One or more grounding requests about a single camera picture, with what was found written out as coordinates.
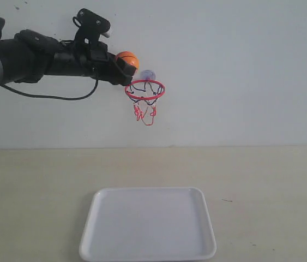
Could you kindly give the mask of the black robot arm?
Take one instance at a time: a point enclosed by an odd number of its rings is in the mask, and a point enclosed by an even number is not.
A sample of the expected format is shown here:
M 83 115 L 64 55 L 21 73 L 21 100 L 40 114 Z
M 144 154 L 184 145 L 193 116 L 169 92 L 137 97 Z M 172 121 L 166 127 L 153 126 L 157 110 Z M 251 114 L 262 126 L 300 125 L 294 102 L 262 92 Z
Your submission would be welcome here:
M 135 67 L 110 53 L 99 40 L 110 23 L 99 16 L 73 17 L 73 40 L 58 41 L 30 29 L 0 40 L 0 84 L 35 84 L 43 76 L 81 76 L 113 85 L 130 84 Z

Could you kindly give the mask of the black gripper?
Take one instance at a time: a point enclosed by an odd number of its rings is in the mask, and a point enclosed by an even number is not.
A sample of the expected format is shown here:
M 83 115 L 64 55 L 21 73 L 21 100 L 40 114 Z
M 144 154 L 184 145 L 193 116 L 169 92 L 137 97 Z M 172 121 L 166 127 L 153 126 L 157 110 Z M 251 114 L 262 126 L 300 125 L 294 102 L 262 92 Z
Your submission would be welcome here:
M 52 75 L 83 76 L 106 81 L 113 85 L 127 86 L 132 82 L 136 68 L 122 58 L 115 58 L 101 43 L 95 50 L 88 44 L 76 45 L 72 40 L 59 42 L 52 60 Z

